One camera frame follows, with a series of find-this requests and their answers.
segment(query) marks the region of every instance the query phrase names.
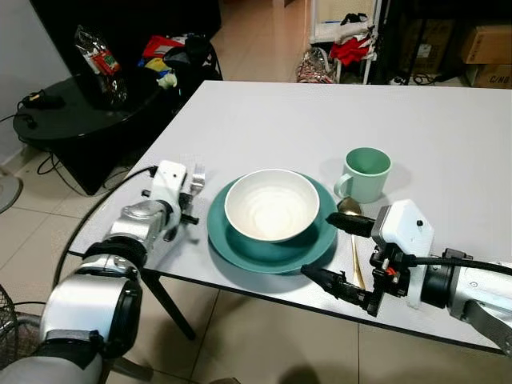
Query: green mug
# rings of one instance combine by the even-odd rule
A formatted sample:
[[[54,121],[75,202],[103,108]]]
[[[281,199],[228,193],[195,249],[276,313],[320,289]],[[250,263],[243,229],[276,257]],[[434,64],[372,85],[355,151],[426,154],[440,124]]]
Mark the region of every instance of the green mug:
[[[345,157],[344,175],[334,185],[339,198],[351,196],[356,202],[374,202],[390,172],[390,157],[375,148],[356,148]]]

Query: teal plate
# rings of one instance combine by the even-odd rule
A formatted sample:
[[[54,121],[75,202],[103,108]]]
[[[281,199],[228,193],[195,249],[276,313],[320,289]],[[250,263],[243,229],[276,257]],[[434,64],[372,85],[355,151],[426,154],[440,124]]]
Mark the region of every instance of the teal plate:
[[[336,228],[325,220],[336,211],[336,204],[322,184],[305,177],[318,192],[320,210],[304,232],[286,242],[259,242],[237,232],[224,212],[226,195],[236,180],[222,188],[211,204],[207,222],[210,242],[216,251],[228,262],[262,274],[300,270],[302,265],[320,258],[336,238]]]

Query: white table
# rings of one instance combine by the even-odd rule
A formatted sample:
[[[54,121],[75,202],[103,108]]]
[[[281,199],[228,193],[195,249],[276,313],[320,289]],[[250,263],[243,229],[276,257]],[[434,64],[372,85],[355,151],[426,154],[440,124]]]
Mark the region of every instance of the white table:
[[[356,322],[495,349],[471,326],[427,304],[414,310],[404,298],[385,295],[373,318],[300,274],[241,270],[210,247],[206,215],[225,184],[261,168],[298,170],[332,190],[344,155],[358,146],[375,146],[388,153],[394,168],[385,197],[363,207],[367,216],[412,198],[436,230],[434,253],[450,247],[477,260],[511,262],[511,105],[508,90],[205,82],[134,168],[168,159],[189,171],[196,162],[207,170],[206,188],[194,207],[199,225],[158,246],[146,267]],[[149,185],[149,176],[141,176],[116,191],[71,249],[85,251],[101,240],[120,209],[141,201],[140,191]],[[371,289],[368,259],[374,243],[359,238],[358,247]],[[341,231],[327,268],[344,270],[352,279],[350,238]]]

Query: floor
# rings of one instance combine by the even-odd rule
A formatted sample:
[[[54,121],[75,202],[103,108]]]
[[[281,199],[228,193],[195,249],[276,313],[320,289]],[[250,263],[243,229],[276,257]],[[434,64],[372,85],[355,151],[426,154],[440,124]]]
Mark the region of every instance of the floor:
[[[227,80],[291,82],[307,45],[308,2],[287,8],[272,1],[223,3],[214,37]],[[46,300],[60,250],[98,198],[71,191],[55,172],[36,169],[37,155],[17,172],[24,190],[0,216],[0,283],[14,301]],[[60,169],[68,180],[72,178]],[[70,258],[65,272],[76,266]],[[128,358],[155,370],[152,383],[242,384],[510,383],[512,364],[496,354],[450,346],[165,278],[198,337],[190,342],[150,292],[138,339]],[[38,306],[24,310],[37,313]],[[112,374],[109,384],[137,381]]]

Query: gold spoon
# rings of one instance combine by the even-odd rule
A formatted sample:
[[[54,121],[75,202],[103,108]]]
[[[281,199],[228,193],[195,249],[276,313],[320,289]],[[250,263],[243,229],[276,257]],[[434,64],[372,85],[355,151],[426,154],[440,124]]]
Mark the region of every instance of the gold spoon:
[[[356,202],[350,197],[341,200],[338,203],[337,208],[340,214],[350,214],[352,216],[362,215],[360,205],[358,204],[358,202]],[[354,264],[354,285],[358,286],[362,290],[365,290],[365,282],[362,279],[361,268],[359,267],[358,249],[355,244],[355,236],[352,234],[350,238],[352,240],[352,263]]]

